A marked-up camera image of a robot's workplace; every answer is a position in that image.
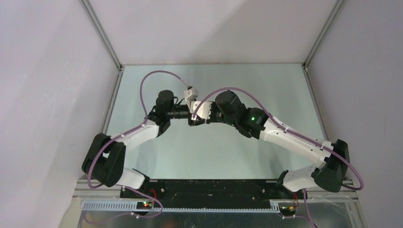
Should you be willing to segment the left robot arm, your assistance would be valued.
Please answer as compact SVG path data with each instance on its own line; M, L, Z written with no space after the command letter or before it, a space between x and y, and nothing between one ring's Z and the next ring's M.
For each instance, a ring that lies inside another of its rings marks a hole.
M128 186L137 197L148 196L150 184L145 181L146 176L125 167L125 154L162 135L170 127L171 119L188 119L191 124L209 119L212 102L196 101L197 94L193 89L186 90L184 95L186 104L175 104L173 92L163 90L145 122L115 137L97 134L83 161L82 171L106 187Z

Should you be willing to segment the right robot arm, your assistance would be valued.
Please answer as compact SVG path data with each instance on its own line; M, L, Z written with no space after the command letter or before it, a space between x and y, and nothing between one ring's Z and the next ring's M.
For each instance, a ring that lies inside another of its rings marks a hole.
M295 192L312 187L329 192L341 190L349 162L346 142L330 142L302 134L262 108L247 108L231 90L201 106L209 108L208 116L201 116L207 123L230 125L247 138L274 143L311 162L310 166L282 172L276 186L281 198L288 199Z

